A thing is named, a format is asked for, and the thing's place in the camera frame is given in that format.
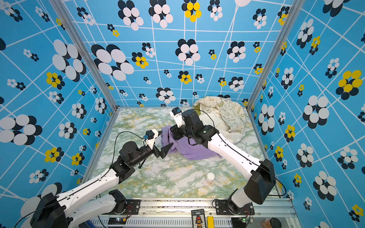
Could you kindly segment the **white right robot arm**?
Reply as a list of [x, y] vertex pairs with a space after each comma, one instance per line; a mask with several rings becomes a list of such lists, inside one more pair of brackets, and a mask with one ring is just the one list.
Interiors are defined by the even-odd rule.
[[273, 164], [261, 161], [244, 152], [219, 132], [214, 126], [205, 125], [195, 110], [182, 112], [176, 107], [170, 112], [176, 124], [171, 127], [174, 140], [186, 138], [189, 145], [201, 145], [229, 161], [248, 180], [246, 185], [235, 190], [227, 200], [232, 214], [238, 215], [249, 203], [263, 204], [276, 185]]

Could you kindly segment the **purple cloth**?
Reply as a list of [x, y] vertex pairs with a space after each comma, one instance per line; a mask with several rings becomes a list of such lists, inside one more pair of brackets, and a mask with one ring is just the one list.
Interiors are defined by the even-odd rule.
[[220, 155], [212, 150], [205, 148], [203, 145], [190, 145], [186, 137], [183, 137], [180, 140], [173, 139], [170, 128], [170, 125], [163, 127], [162, 134], [160, 136], [162, 147], [173, 143], [173, 146], [170, 148], [168, 155], [173, 153], [179, 153], [187, 160], [203, 160], [215, 156], [220, 157]]

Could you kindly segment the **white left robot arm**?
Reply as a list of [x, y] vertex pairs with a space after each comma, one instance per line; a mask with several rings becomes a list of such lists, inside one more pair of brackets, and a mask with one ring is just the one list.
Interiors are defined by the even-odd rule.
[[156, 146], [138, 147], [135, 142], [125, 143], [118, 159], [97, 177], [60, 194], [48, 193], [41, 198], [30, 225], [33, 228], [76, 228], [79, 224], [104, 213], [131, 214], [133, 209], [118, 190], [97, 198], [102, 192], [127, 180], [135, 166], [141, 166], [149, 156], [165, 158], [172, 143], [158, 149]]

